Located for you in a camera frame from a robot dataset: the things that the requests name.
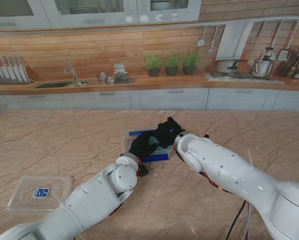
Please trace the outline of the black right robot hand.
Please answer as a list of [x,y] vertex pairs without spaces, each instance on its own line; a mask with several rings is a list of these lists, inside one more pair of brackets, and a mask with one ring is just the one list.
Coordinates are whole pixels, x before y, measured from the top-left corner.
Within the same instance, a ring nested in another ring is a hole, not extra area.
[[185,130],[171,117],[167,118],[167,121],[159,123],[157,129],[154,131],[154,137],[158,141],[158,145],[161,148],[174,144],[176,137]]

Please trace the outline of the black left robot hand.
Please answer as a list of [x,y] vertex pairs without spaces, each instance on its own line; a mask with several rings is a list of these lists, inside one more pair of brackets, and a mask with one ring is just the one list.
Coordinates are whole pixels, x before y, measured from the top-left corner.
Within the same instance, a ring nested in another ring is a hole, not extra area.
[[128,153],[136,156],[142,162],[158,147],[157,143],[150,143],[150,138],[154,136],[153,131],[143,132],[132,141]]

